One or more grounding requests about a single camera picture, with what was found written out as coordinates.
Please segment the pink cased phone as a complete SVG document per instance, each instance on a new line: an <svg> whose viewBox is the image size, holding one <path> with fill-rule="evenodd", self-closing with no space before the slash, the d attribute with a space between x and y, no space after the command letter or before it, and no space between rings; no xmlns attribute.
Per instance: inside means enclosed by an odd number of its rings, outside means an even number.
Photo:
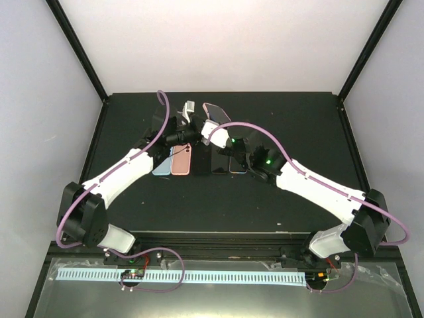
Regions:
<svg viewBox="0 0 424 318"><path fill-rule="evenodd" d="M245 174L246 169L243 168L233 157L229 158L229 172L232 174Z"/></svg>
<svg viewBox="0 0 424 318"><path fill-rule="evenodd" d="M215 123L218 123L221 125L221 124L231 122L231 119L225 113L225 111L217 105L204 103L203 110L205 111L207 118Z"/></svg>

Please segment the black phone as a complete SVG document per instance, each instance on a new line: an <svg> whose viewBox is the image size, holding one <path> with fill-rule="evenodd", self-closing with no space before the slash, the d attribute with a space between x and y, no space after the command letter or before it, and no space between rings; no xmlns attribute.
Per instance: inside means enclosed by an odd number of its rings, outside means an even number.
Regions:
<svg viewBox="0 0 424 318"><path fill-rule="evenodd" d="M191 173L194 176L207 176L211 173L211 147L203 143L195 145L191 155Z"/></svg>

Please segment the black phone case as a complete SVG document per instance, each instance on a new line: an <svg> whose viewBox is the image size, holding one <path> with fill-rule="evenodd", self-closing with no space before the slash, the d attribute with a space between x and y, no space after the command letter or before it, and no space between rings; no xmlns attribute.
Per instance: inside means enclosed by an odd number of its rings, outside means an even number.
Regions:
<svg viewBox="0 0 424 318"><path fill-rule="evenodd" d="M215 149L211 153L211 173L227 174L229 172L229 157L219 154Z"/></svg>

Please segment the pink phone case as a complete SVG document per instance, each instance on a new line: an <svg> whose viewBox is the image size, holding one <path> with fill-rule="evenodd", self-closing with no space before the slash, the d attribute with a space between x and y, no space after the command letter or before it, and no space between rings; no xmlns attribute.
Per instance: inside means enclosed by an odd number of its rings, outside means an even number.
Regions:
<svg viewBox="0 0 424 318"><path fill-rule="evenodd" d="M171 175L186 176L191 167L191 146L190 144L173 147Z"/></svg>

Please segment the blue phone case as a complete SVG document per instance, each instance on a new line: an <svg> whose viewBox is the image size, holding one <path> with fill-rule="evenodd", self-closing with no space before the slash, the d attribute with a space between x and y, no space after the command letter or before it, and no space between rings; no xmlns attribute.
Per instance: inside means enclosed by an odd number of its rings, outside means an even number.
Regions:
<svg viewBox="0 0 424 318"><path fill-rule="evenodd" d="M169 176L172 169L172 155L173 148L170 149L169 156L159 165L156 169L152 171L154 176Z"/></svg>

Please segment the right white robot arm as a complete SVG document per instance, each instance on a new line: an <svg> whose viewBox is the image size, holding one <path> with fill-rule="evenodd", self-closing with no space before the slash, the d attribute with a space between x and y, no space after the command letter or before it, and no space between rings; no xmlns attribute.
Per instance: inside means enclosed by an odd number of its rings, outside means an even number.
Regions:
<svg viewBox="0 0 424 318"><path fill-rule="evenodd" d="M294 193L335 216L340 224L313 231L301 259L316 267L325 258L343 252L365 257L375 255L390 225L382 193L363 192L327 179L290 158L270 132L250 123L218 125L207 121L201 135L222 154L276 188Z"/></svg>

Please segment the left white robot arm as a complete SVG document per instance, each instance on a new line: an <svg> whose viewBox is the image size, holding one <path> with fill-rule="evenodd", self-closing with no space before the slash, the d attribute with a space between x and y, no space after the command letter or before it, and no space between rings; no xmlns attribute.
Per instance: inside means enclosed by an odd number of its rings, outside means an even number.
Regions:
<svg viewBox="0 0 424 318"><path fill-rule="evenodd" d="M142 248L135 236L107 218L112 202L138 179L150 174L176 146L193 146L206 136L207 113L196 113L189 104L182 112L159 108L140 140L110 168L98 176L63 191L57 220L56 243L61 248L79 245L115 250L127 264L136 264Z"/></svg>

